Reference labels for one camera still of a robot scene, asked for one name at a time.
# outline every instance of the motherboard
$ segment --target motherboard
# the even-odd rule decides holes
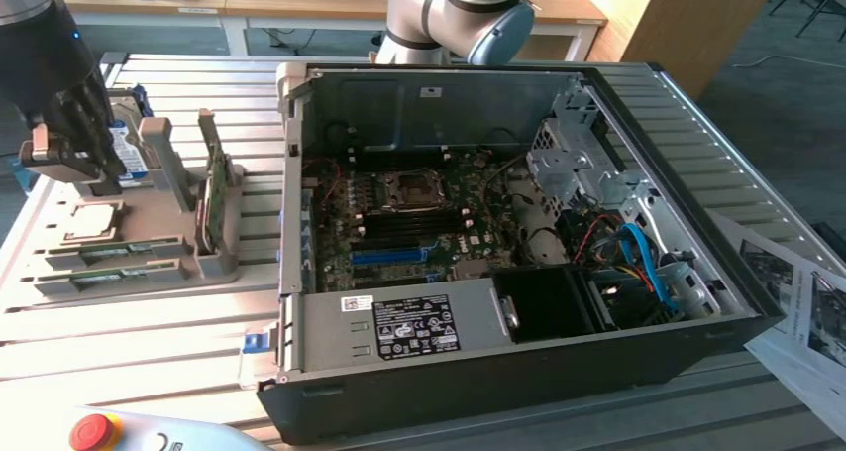
[[[514,266],[503,164],[483,149],[306,159],[315,292],[475,279]]]

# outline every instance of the floor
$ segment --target floor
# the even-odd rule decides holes
[[[846,43],[837,36],[846,20],[822,15],[801,39],[794,33],[810,9],[789,1],[774,16],[772,5],[742,37],[700,101],[706,113],[809,222],[826,221],[846,236],[846,69],[774,59],[760,67],[736,68],[766,55],[844,62]],[[224,55],[223,32],[206,28],[82,27],[98,52]],[[371,32],[297,30],[277,32],[302,55],[362,56],[375,46]],[[249,33],[254,55],[291,55],[274,48],[261,30]],[[11,106],[0,104],[0,156],[24,139]],[[6,237],[24,195],[11,175],[12,156],[0,157],[0,238]]]

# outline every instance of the wooden table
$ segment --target wooden table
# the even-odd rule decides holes
[[[585,60],[599,27],[602,11],[590,0],[531,0],[535,9],[533,39],[523,57]],[[246,41],[235,44],[247,28],[383,30],[387,0],[226,0],[231,54],[246,55]]]
[[[245,30],[385,29],[387,0],[66,0],[82,25],[216,27],[231,55],[249,55]],[[585,60],[606,17],[590,0],[530,0],[533,38],[522,57]]]

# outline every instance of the open computer tower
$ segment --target open computer tower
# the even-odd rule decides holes
[[[291,444],[658,384],[782,317],[595,69],[287,63]]]

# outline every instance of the table leg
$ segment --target table leg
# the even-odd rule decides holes
[[[222,17],[220,24],[226,32],[230,56],[247,56],[247,19],[242,17]]]
[[[577,35],[570,42],[567,49],[566,61],[585,61],[587,53],[591,50],[594,39],[597,38],[598,27],[595,25],[579,25]]]

